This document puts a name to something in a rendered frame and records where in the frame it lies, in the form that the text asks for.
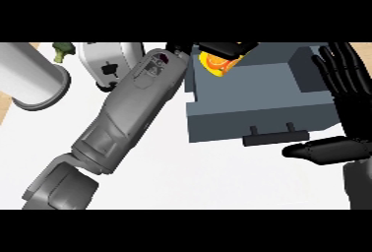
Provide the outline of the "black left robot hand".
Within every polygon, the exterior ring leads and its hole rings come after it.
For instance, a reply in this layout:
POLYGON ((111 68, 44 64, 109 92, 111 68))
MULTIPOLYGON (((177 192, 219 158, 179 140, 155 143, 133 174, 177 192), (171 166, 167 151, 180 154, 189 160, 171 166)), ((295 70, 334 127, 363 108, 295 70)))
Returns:
POLYGON ((168 42, 166 49, 170 52, 185 52, 191 54, 192 47, 198 45, 199 50, 211 53, 213 55, 235 60, 239 56, 244 56, 259 45, 257 42, 168 42))

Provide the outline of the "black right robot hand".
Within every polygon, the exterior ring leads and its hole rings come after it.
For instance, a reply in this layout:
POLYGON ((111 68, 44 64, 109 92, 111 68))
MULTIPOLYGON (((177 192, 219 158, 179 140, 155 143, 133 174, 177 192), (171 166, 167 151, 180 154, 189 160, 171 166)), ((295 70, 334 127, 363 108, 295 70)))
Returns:
POLYGON ((288 146, 285 158, 326 165, 372 157, 372 76, 349 42, 331 42, 312 57, 319 68, 344 136, 288 146))

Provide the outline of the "yellow orange cup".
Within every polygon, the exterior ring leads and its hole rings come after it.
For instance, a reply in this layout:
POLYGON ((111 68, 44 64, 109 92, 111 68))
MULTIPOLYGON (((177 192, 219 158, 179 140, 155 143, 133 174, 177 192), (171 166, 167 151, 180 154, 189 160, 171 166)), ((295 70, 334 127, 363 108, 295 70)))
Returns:
POLYGON ((242 56, 239 56, 235 60, 228 60, 208 52, 201 52, 199 54, 199 61, 202 66, 217 77, 222 77, 229 72, 241 59, 242 56))

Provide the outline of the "grey blue open drawer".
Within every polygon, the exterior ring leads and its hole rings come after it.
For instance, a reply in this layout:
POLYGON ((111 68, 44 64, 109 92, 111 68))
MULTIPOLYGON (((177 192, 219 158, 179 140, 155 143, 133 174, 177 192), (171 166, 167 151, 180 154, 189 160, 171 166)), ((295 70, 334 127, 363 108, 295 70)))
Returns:
POLYGON ((192 143, 251 134, 321 131, 338 123, 332 97, 313 63, 322 42, 263 42, 229 72, 217 77, 192 51, 185 91, 192 143))

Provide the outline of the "white silver toaster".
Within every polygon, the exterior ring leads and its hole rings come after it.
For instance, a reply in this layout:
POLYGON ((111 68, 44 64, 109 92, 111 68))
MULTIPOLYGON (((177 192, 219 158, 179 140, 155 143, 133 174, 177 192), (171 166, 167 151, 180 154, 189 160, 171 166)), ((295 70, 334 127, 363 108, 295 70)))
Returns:
POLYGON ((80 42, 78 57, 99 90, 108 93, 145 56, 140 42, 80 42))

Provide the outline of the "green broccoli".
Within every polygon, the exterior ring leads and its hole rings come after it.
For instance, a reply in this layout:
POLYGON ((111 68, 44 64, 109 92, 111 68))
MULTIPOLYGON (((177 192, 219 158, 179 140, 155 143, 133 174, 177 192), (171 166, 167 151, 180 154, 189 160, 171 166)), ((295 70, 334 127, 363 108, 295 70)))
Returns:
POLYGON ((53 58, 53 61, 56 63, 62 62, 64 57, 67 55, 74 55, 75 54, 75 46, 73 45, 71 42, 55 42, 52 44, 52 47, 55 49, 55 58, 53 58))

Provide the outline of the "white grey cylinder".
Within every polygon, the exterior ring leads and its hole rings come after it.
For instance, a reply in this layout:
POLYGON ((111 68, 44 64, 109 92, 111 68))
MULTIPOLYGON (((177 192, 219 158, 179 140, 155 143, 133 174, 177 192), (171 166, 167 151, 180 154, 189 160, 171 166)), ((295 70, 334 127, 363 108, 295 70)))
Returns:
POLYGON ((27 42, 0 42, 0 91, 28 111, 53 106, 71 84, 68 71, 27 42))

